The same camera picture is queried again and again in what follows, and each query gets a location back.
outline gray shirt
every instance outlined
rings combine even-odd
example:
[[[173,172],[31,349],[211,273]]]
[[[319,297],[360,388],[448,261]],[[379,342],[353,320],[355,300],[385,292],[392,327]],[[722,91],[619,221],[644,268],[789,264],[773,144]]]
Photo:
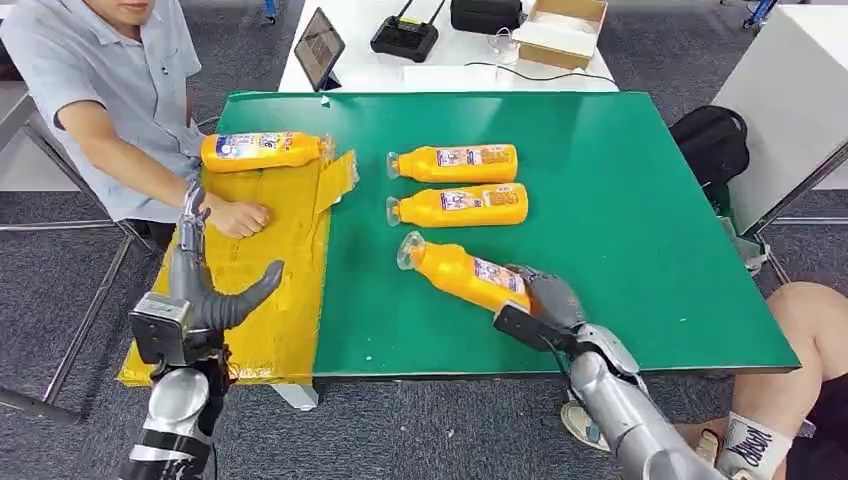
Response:
[[[41,115],[115,220],[173,223],[177,210],[94,168],[58,123],[81,100],[109,111],[118,135],[177,175],[198,175],[203,135],[186,127],[186,78],[200,71],[178,0],[157,0],[142,42],[118,33],[83,0],[19,0],[0,27]]]

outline shirt sleeve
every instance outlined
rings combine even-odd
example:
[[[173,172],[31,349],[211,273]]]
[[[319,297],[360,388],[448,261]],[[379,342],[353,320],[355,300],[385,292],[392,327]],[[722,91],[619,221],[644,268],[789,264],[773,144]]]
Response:
[[[187,78],[200,71],[200,59],[197,58],[197,51],[191,41],[191,33],[188,31],[188,24],[186,24],[185,15],[183,15],[183,9],[178,0],[173,1],[173,10],[174,28],[177,30],[177,42],[180,49],[180,62],[183,64]]]
[[[63,129],[57,114],[62,107],[90,100],[105,104],[92,84],[91,64],[38,32],[33,26],[3,22],[0,38],[26,82],[29,94],[45,118]]]

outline white sock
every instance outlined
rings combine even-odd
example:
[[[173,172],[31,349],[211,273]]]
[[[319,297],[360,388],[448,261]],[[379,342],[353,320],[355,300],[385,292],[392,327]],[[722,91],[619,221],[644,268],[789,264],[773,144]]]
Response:
[[[727,437],[716,460],[716,467],[725,475],[740,469],[756,478],[770,480],[786,458],[792,440],[764,425],[730,412]]]

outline gray carpet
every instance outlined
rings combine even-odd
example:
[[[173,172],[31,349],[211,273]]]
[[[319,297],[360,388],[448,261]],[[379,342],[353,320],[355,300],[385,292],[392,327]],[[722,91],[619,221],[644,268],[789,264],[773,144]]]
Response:
[[[276,90],[300,2],[281,2],[263,25],[258,0],[183,1],[204,64],[193,79],[198,118],[217,114],[231,90]],[[751,37],[744,6],[642,0],[614,4],[601,50],[623,89],[648,91],[671,122],[708,102]],[[843,193],[798,208],[834,209]],[[79,194],[0,193],[0,220],[92,218]],[[844,228],[775,227],[769,240],[790,275],[848,293]],[[120,236],[116,232],[0,236],[0,384],[40,394],[84,313]],[[130,340],[126,312],[149,287],[158,259],[132,249],[60,404],[86,421],[59,427],[0,409],[0,479],[109,478],[143,419],[147,392],[115,382]],[[773,272],[757,279],[767,294]],[[649,379],[673,420],[726,412],[730,383],[695,376]],[[322,386],[310,413],[267,387],[227,398],[216,437],[220,478],[230,479],[612,479],[606,455],[564,434],[555,380],[355,383]]]

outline yellow cardboard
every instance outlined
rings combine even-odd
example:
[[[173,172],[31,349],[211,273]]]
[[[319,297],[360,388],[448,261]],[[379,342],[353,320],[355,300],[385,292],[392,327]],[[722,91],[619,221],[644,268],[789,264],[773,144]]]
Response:
[[[207,226],[206,259],[215,287],[224,293],[241,292],[269,263],[286,262],[280,287],[242,325],[225,334],[238,383],[311,384],[326,270],[328,207],[356,180],[353,152],[327,165],[314,161],[298,168],[203,172],[208,191],[226,200],[264,205],[272,219],[262,232],[241,240]],[[166,255],[153,291],[168,293],[168,265]],[[141,362],[133,341],[118,380],[128,386],[148,385],[151,371],[151,365]]]

